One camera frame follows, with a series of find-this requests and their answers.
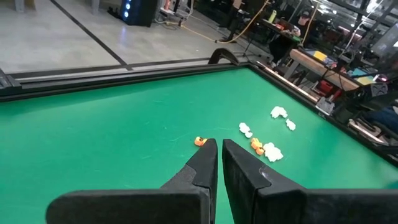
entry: concrete floor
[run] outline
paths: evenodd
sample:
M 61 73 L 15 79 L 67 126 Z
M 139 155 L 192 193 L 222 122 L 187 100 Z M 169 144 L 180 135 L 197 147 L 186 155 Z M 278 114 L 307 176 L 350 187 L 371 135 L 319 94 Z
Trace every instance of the concrete floor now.
M 244 40 L 216 44 L 185 29 L 166 29 L 160 24 L 127 26 L 106 11 L 92 15 L 84 0 L 57 2 L 126 63 L 209 57 L 219 47 L 242 52 L 248 44 Z M 0 3 L 0 69 L 5 73 L 119 64 L 49 0 L 35 3 L 36 10 L 23 14 L 13 9 L 12 1 Z M 227 34 L 216 30 L 217 24 L 200 13 L 194 16 L 202 21 L 191 17 L 187 27 L 212 39 Z M 249 50 L 266 54 L 253 45 Z

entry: table leg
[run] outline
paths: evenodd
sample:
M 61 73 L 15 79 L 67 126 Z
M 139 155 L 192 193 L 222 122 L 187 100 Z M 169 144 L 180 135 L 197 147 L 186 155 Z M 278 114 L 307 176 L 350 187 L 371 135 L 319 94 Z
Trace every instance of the table leg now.
M 97 15 L 99 8 L 100 0 L 91 0 L 91 10 L 93 11 L 93 15 Z
M 284 78 L 289 79 L 293 75 L 294 71 L 296 71 L 298 65 L 300 65 L 298 61 L 293 61 L 293 64 L 289 67 L 289 69 L 285 73 Z
M 25 12 L 25 0 L 15 0 L 15 10 L 17 12 Z

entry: bottle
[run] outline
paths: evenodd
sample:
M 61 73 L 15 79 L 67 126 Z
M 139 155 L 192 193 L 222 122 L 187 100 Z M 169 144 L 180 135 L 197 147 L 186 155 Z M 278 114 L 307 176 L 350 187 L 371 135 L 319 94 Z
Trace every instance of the bottle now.
M 272 23 L 272 22 L 274 21 L 275 17 L 276 17 L 276 11 L 273 10 L 271 16 L 270 16 L 269 19 L 268 19 L 268 22 L 269 22 L 269 23 Z

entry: green table surface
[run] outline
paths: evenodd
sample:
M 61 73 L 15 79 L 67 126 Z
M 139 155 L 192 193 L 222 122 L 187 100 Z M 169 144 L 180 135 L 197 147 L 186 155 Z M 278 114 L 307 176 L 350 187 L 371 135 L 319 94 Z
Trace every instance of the green table surface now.
M 272 119 L 283 106 L 297 125 Z M 0 223 L 43 224 L 61 194 L 156 189 L 198 150 L 196 136 L 250 148 L 245 122 L 310 189 L 397 187 L 398 169 L 249 69 L 0 104 Z M 232 223 L 219 154 L 217 223 Z

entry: green felt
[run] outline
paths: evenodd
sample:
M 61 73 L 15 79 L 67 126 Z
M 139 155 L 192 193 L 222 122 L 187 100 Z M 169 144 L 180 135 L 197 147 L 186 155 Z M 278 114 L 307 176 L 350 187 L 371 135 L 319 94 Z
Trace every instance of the green felt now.
M 272 119 L 283 106 L 297 125 Z M 0 103 L 0 223 L 43 224 L 55 197 L 80 189 L 156 189 L 198 150 L 236 141 L 246 122 L 307 188 L 397 187 L 398 170 L 248 69 Z M 217 223 L 232 223 L 219 154 Z

